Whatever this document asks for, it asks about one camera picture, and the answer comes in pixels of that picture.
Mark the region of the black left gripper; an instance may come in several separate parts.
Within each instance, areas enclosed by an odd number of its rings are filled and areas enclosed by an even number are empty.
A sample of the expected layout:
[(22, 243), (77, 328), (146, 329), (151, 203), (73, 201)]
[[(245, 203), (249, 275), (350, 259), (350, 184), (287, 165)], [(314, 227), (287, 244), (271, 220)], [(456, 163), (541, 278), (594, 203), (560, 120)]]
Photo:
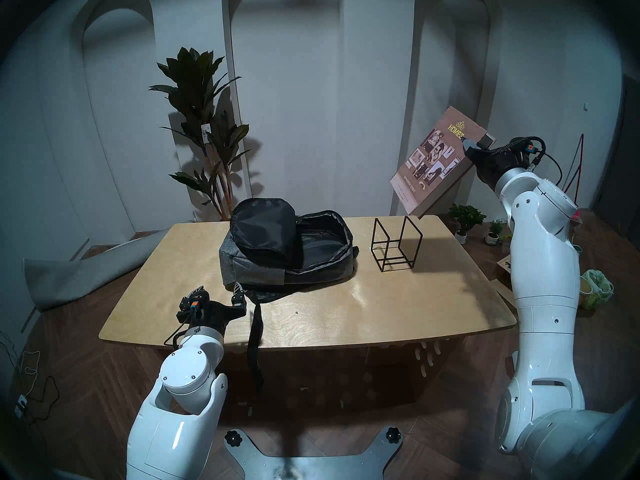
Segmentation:
[(179, 304), (176, 318), (179, 323), (188, 324), (189, 328), (207, 327), (225, 334), (229, 322), (247, 314), (245, 290), (239, 282), (233, 285), (231, 306), (212, 301), (204, 296), (206, 291), (201, 285), (183, 297)]

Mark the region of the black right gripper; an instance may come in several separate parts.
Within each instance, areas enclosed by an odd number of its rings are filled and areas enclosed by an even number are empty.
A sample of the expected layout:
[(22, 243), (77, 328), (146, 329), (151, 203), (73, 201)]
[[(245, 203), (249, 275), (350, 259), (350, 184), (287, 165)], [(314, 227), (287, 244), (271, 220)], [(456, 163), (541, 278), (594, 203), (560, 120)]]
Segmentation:
[(486, 132), (476, 143), (469, 138), (462, 138), (463, 151), (475, 166), (479, 180), (486, 185), (497, 185), (500, 178), (510, 170), (528, 169), (536, 166), (541, 156), (530, 162), (530, 157), (542, 153), (540, 147), (535, 146), (535, 139), (512, 139), (509, 143), (498, 148), (492, 148), (496, 139)]

